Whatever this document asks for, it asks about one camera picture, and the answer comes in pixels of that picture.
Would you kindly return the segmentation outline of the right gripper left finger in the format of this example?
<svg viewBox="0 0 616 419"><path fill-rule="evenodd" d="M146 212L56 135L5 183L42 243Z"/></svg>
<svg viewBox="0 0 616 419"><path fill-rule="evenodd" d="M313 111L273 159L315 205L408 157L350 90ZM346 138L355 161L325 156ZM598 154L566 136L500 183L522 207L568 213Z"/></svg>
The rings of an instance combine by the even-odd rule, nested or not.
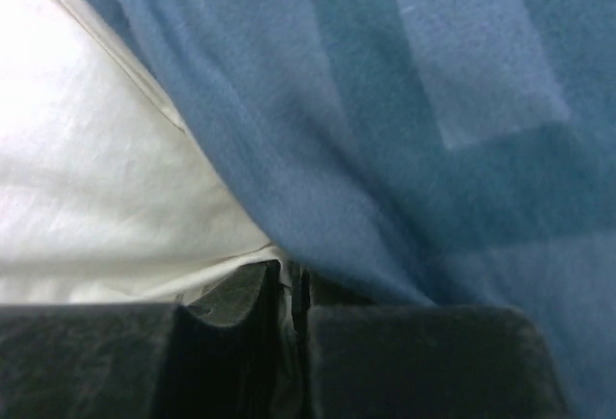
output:
<svg viewBox="0 0 616 419"><path fill-rule="evenodd" d="M192 305L5 305L5 418L268 418L279 266L239 268Z"/></svg>

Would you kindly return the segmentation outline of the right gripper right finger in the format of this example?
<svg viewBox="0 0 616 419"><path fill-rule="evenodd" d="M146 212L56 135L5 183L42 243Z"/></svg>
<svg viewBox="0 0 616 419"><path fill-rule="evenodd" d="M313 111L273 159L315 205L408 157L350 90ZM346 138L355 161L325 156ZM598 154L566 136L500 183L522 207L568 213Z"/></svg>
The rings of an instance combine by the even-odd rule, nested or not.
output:
<svg viewBox="0 0 616 419"><path fill-rule="evenodd" d="M523 313L379 305L292 267L306 418L569 418Z"/></svg>

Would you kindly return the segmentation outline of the white pillow with red logo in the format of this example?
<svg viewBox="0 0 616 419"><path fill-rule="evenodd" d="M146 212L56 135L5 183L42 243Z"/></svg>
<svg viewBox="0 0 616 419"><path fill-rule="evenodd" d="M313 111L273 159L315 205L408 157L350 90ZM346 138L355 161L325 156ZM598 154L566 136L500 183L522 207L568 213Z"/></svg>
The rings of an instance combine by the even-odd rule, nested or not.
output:
<svg viewBox="0 0 616 419"><path fill-rule="evenodd" d="M86 0L1 0L1 301L191 303L283 253Z"/></svg>

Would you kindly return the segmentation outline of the blue lettered pillowcase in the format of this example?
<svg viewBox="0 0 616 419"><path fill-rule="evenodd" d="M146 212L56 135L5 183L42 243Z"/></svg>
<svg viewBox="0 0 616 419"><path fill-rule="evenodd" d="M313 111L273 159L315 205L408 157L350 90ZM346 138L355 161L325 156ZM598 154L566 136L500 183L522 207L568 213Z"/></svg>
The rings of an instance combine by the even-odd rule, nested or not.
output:
<svg viewBox="0 0 616 419"><path fill-rule="evenodd" d="M87 1L294 260L518 307L614 416L615 0Z"/></svg>

